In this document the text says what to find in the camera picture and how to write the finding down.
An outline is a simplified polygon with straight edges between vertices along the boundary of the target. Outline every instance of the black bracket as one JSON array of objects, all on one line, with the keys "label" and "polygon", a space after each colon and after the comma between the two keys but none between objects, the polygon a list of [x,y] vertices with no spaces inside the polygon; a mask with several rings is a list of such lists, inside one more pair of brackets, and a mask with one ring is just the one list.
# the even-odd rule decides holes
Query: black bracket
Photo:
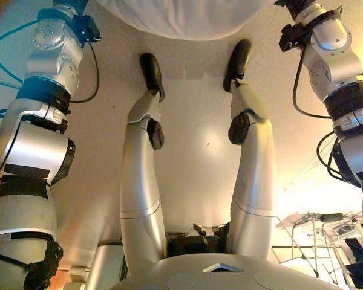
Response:
[{"label": "black bracket", "polygon": [[282,30],[281,39],[279,42],[282,52],[291,50],[292,48],[298,47],[300,45],[304,46],[310,41],[310,36],[312,35],[312,30],[320,24],[323,24],[327,20],[340,19],[342,13],[342,8],[339,7],[336,10],[330,10],[328,12],[319,15],[309,22],[306,26],[302,23],[298,23],[294,26],[290,24],[286,25]]},{"label": "black bracket", "polygon": [[74,15],[70,19],[65,13],[56,9],[42,9],[38,13],[38,20],[46,18],[58,18],[67,23],[79,39],[82,47],[86,42],[100,42],[101,35],[93,18],[88,15]]}]

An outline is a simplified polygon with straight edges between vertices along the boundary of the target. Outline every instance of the silver robot arm segment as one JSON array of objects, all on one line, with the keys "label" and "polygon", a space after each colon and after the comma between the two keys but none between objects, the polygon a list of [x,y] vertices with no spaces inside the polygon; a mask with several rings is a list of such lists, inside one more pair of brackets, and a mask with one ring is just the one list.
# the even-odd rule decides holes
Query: silver robot arm segment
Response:
[{"label": "silver robot arm segment", "polygon": [[64,132],[82,48],[100,38],[78,15],[86,4],[54,0],[39,12],[25,80],[0,125],[0,289],[45,289],[63,256],[51,186],[74,158]]},{"label": "silver robot arm segment", "polygon": [[279,0],[296,25],[283,28],[282,51],[302,48],[314,92],[325,104],[338,142],[333,157],[342,179],[363,191],[363,69],[352,52],[342,9],[327,11],[314,1]]}]

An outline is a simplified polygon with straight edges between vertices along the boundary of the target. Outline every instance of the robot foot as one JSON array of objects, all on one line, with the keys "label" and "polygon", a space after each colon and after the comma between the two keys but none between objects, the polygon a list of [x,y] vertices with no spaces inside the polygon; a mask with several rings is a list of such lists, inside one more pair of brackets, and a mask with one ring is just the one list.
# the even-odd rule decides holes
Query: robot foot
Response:
[{"label": "robot foot", "polygon": [[160,92],[160,102],[164,100],[165,92],[162,84],[162,72],[159,63],[151,53],[144,53],[140,56],[141,70],[149,91]]},{"label": "robot foot", "polygon": [[252,43],[248,39],[242,39],[232,51],[229,64],[227,66],[226,76],[223,80],[223,88],[230,92],[231,80],[243,79],[244,70],[250,59]]}]

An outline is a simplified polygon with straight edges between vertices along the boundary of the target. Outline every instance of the white cloth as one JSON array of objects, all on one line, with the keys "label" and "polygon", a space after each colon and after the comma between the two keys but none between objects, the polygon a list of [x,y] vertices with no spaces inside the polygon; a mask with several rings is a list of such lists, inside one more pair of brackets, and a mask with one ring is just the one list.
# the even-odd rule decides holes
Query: white cloth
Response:
[{"label": "white cloth", "polygon": [[138,30],[186,40],[214,40],[236,33],[273,0],[97,0]]}]

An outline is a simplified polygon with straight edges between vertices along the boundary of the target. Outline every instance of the silver leg segment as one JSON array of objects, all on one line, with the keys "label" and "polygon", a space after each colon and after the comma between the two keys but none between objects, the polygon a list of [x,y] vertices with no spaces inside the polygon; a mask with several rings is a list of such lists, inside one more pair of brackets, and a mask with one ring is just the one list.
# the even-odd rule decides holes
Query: silver leg segment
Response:
[{"label": "silver leg segment", "polygon": [[147,132],[151,119],[160,119],[159,95],[147,92],[128,115],[122,158],[121,232],[126,264],[132,274],[166,256],[154,149]]},{"label": "silver leg segment", "polygon": [[246,84],[232,82],[231,114],[246,112],[250,127],[241,145],[241,161],[231,203],[228,253],[266,259],[272,234],[275,150],[269,114]]}]

